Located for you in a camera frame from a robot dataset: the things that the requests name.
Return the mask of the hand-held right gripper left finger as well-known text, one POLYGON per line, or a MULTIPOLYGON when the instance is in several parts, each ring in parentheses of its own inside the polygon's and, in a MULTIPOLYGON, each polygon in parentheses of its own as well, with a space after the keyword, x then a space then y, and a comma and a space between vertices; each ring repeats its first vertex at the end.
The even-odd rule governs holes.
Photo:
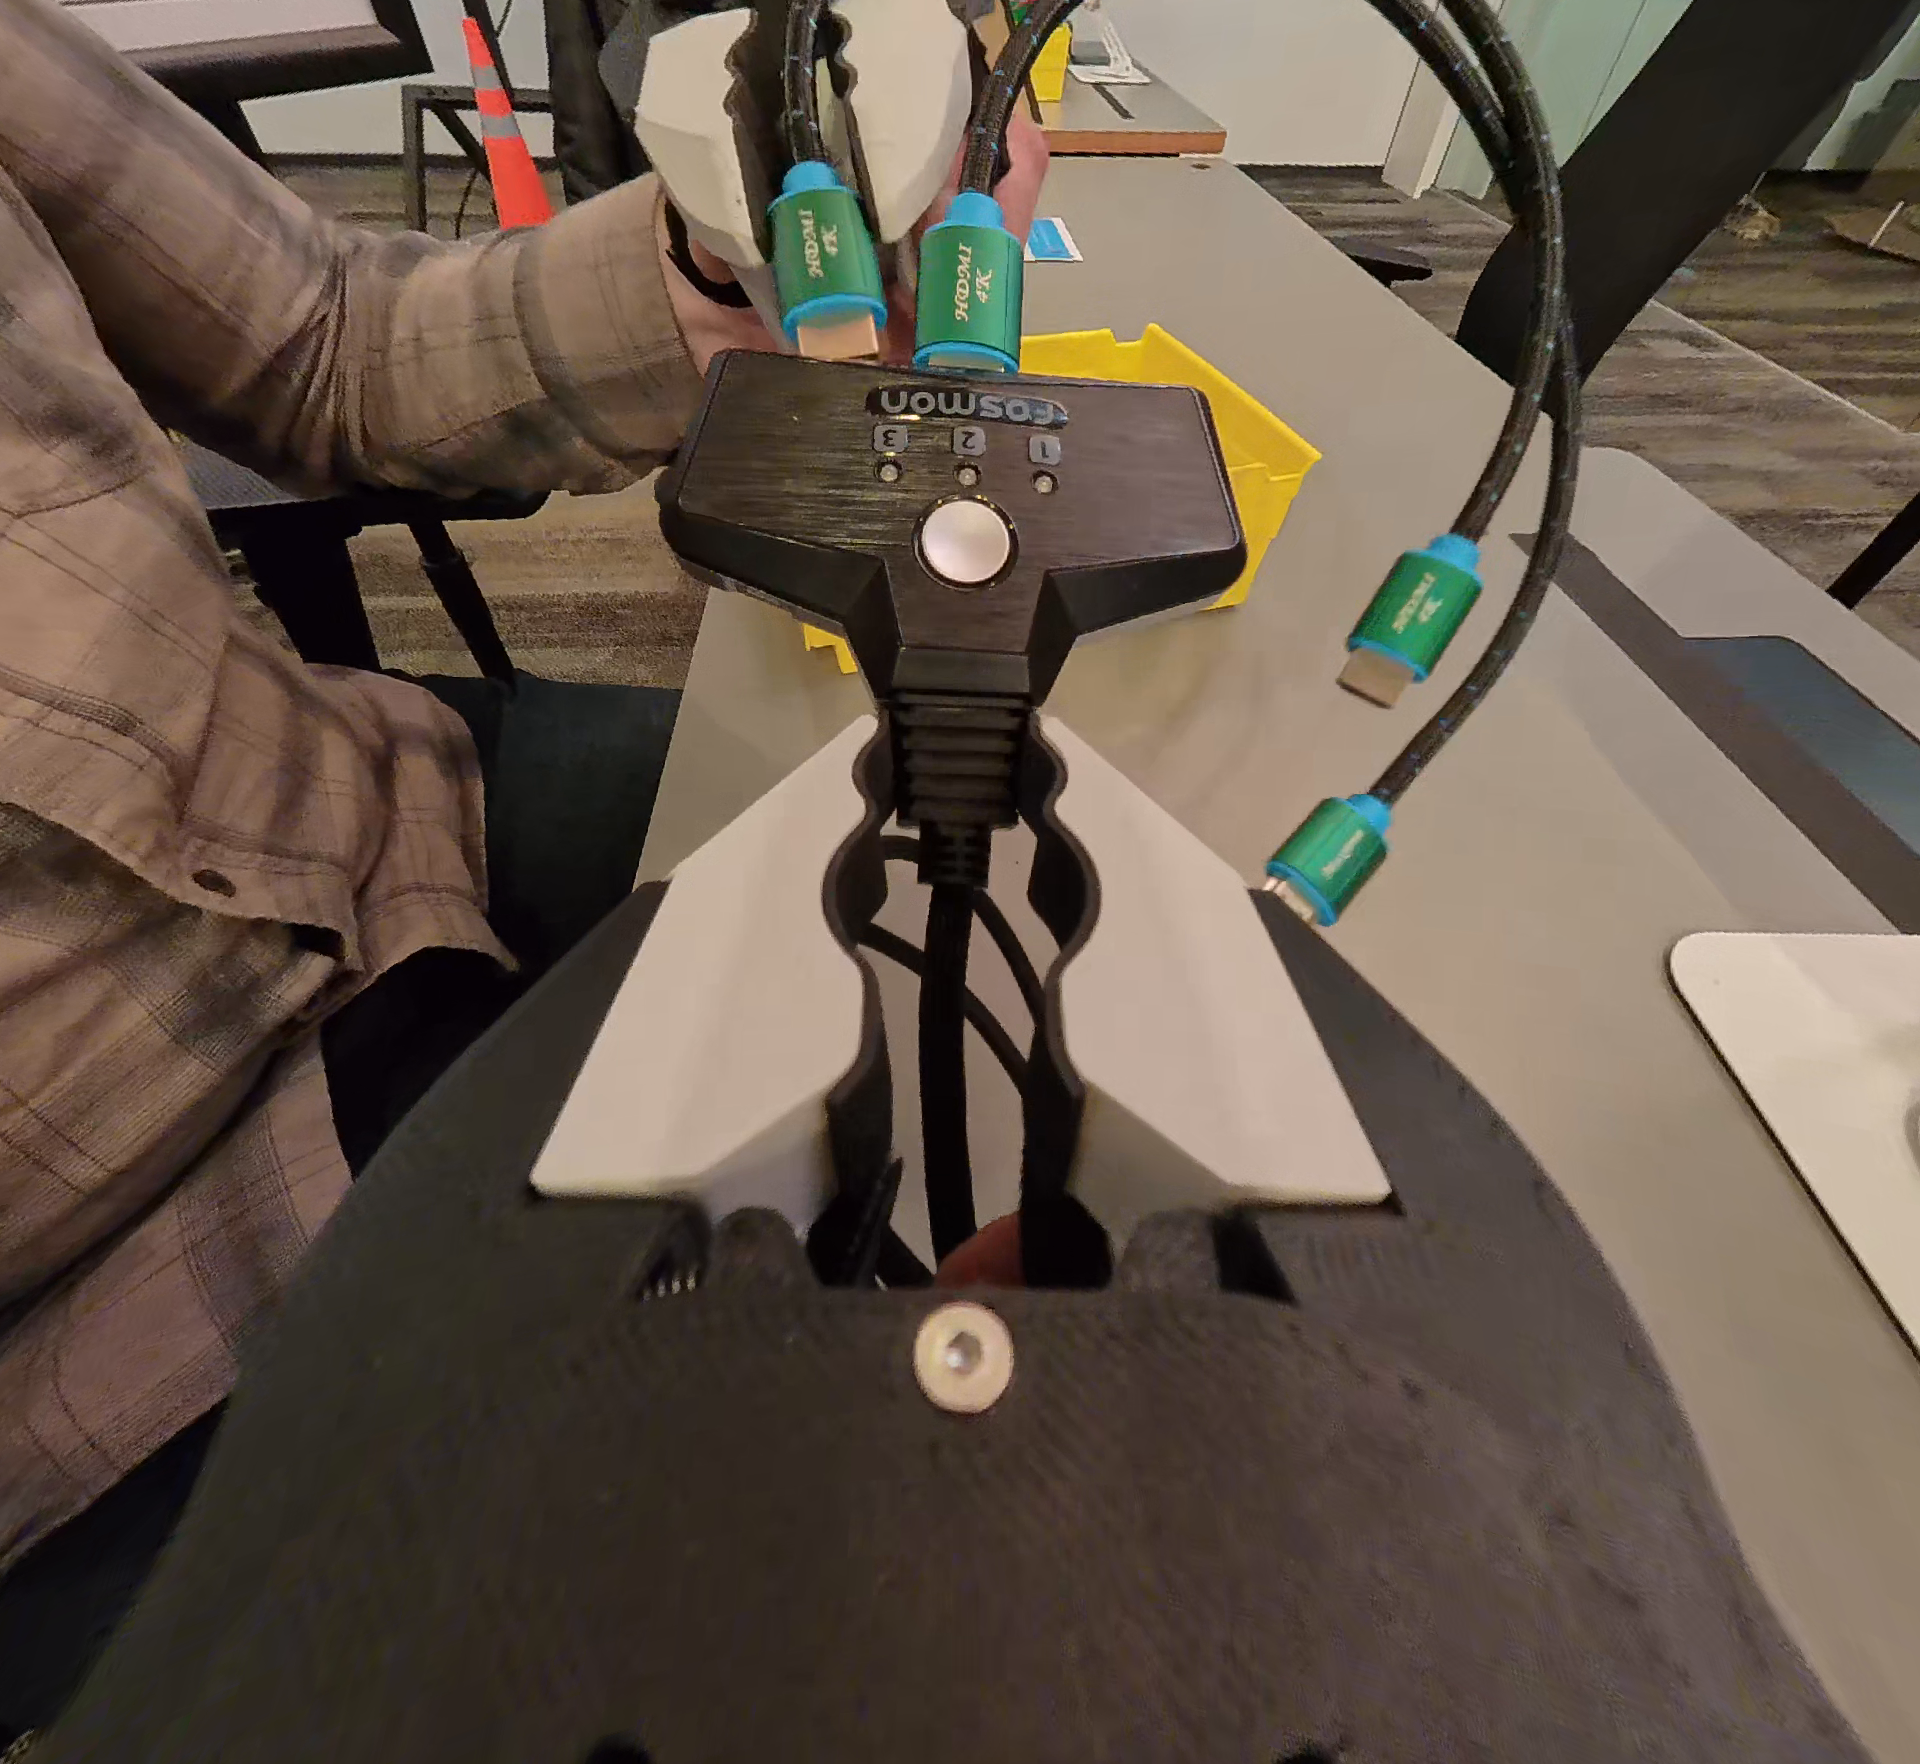
POLYGON ((542 1197, 758 1207, 806 1236, 886 1186, 891 1065, 857 955, 886 751, 852 721, 670 872, 532 1165, 542 1197))

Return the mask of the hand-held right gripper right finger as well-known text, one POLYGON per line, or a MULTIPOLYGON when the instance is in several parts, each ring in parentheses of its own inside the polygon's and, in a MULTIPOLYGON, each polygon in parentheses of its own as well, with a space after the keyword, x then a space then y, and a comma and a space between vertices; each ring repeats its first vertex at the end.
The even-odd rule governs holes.
POLYGON ((1031 882, 1053 848, 1085 911, 1048 975, 1079 1092, 1069 1194, 1100 1224, 1236 1205, 1375 1207, 1389 1176, 1261 916, 1261 894, 1057 718, 1037 749, 1031 882))

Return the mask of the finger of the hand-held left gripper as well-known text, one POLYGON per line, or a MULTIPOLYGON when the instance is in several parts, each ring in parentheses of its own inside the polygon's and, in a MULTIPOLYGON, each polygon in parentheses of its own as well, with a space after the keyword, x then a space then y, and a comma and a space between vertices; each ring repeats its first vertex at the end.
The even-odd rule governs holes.
POLYGON ((880 245, 899 243, 948 180, 973 111, 971 32, 951 0, 829 0, 829 163, 880 245))
POLYGON ((749 299, 772 301, 770 177, 735 57, 753 25, 754 12, 741 2, 658 28, 642 61, 634 123, 687 243, 724 265, 749 299))

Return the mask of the black HDMI switch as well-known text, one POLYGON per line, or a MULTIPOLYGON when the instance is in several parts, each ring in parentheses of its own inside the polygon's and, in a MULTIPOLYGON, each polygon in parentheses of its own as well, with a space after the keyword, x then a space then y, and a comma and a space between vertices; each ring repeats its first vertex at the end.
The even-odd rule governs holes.
POLYGON ((1247 536, 1188 384, 724 353, 660 484, 667 543, 852 647, 891 814, 980 881, 1028 721, 1092 632, 1209 604, 1247 536))

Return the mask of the yellow storage bin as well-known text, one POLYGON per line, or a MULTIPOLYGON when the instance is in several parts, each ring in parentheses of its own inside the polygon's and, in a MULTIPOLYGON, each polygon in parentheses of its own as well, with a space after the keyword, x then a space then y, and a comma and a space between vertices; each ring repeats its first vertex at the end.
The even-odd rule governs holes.
POLYGON ((1234 607, 1320 461, 1158 325, 1025 337, 1012 374, 802 372, 813 391, 782 406, 786 449, 829 463, 802 506, 843 511, 834 540, 888 561, 901 647, 1039 663, 1042 621, 1076 640, 1234 607))

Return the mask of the person's left forearm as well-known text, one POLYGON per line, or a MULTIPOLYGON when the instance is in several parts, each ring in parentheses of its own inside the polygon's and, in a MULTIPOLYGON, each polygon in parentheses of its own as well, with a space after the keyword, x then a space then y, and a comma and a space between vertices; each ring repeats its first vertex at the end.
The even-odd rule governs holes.
POLYGON ((680 446, 705 374, 655 175, 469 243, 325 225, 332 283, 220 406, 314 487, 608 495, 680 446))

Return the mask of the person's right hand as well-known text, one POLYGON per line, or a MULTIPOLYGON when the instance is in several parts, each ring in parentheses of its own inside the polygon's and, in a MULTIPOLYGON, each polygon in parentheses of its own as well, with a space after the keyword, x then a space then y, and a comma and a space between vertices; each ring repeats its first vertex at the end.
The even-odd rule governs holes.
POLYGON ((948 1292, 1012 1289, 1025 1286, 1021 1213, 984 1224, 940 1259, 934 1284, 948 1292))

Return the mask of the orange striped traffic cone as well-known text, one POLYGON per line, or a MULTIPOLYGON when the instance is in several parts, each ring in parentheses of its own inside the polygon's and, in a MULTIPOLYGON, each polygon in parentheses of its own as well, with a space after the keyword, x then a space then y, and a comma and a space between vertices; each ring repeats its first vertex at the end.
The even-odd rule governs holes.
POLYGON ((484 25, 471 13, 464 15, 464 37, 479 132, 499 225, 504 230, 545 225, 553 219, 554 211, 541 177, 541 166, 525 142, 514 101, 489 43, 484 25))

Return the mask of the brown wooden table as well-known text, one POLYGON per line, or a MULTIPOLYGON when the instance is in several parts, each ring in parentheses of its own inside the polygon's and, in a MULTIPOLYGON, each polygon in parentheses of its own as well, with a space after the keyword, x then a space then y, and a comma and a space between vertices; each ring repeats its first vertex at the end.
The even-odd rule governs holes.
POLYGON ((1112 84, 1069 73, 1039 119, 1054 159, 1209 159, 1226 148, 1226 129, 1154 77, 1112 84))

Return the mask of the person's plaid shirt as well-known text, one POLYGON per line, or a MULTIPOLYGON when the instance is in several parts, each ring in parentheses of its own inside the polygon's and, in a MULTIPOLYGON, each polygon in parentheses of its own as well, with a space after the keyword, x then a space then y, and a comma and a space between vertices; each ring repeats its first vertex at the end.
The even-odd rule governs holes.
POLYGON ((169 415, 339 225, 45 0, 5 0, 5 1565, 229 1392, 347 1186, 314 1029, 486 920, 435 698, 242 615, 169 415))

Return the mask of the black office chair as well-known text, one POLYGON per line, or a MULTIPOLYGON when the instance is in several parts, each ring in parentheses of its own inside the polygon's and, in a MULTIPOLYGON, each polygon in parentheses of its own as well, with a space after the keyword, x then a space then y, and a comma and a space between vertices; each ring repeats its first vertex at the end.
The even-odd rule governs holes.
POLYGON ((506 687, 516 681, 493 609, 450 524, 527 520, 538 514, 546 495, 481 492, 450 501, 411 492, 349 489, 303 498, 191 440, 179 436, 177 448, 216 540, 241 555, 256 597, 303 658, 382 671, 349 543, 367 527, 403 527, 479 672, 506 687))
POLYGON ((1684 10, 1562 166, 1580 379, 1915 15, 1916 0, 1695 0, 1684 10))

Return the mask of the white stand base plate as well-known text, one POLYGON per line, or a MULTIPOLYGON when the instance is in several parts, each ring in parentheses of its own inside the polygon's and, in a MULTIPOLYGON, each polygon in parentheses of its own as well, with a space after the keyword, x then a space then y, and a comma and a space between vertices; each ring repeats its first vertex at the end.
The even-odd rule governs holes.
POLYGON ((1669 980, 1916 1348, 1918 937, 1693 932, 1669 980))

